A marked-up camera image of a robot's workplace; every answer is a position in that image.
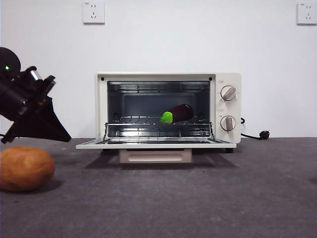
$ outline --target potato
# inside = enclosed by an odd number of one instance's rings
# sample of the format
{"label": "potato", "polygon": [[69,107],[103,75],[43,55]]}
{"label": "potato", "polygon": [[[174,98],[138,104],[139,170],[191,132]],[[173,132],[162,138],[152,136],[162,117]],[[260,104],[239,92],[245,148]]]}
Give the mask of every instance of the potato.
{"label": "potato", "polygon": [[0,155],[0,189],[31,191],[47,183],[54,175],[55,164],[45,150],[15,146]]}

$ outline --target eggplant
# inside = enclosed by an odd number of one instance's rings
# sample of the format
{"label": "eggplant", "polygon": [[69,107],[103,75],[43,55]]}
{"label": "eggplant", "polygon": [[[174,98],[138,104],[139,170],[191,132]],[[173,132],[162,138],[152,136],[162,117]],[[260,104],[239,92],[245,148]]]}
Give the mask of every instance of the eggplant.
{"label": "eggplant", "polygon": [[194,110],[188,104],[178,105],[163,113],[160,118],[162,123],[174,123],[183,120],[190,120],[194,116]]}

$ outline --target white wall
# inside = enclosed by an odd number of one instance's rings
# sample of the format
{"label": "white wall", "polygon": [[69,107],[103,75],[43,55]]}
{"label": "white wall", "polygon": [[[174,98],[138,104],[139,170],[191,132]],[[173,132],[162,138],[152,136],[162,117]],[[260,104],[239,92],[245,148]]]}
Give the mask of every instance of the white wall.
{"label": "white wall", "polygon": [[56,76],[72,137],[95,135],[97,71],[239,71],[246,133],[317,136],[317,27],[296,25],[295,0],[107,0],[104,26],[83,25],[82,2],[1,6],[2,46]]}

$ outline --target toaster oven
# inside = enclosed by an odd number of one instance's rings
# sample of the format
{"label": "toaster oven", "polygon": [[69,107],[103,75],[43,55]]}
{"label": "toaster oven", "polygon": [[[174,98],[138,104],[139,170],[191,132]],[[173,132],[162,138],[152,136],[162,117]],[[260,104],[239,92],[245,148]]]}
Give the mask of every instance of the toaster oven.
{"label": "toaster oven", "polygon": [[[95,79],[96,138],[77,149],[119,149],[122,163],[191,162],[194,148],[232,152],[241,139],[239,73],[115,73]],[[161,123],[177,105],[189,120]]]}

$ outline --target control panel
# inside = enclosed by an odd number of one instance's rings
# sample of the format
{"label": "control panel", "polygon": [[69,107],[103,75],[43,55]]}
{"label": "control panel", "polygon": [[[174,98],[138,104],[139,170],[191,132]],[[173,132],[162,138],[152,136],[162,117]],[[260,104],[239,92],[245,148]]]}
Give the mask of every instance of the control panel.
{"label": "control panel", "polygon": [[241,140],[241,75],[220,73],[215,79],[216,139],[239,143]]}

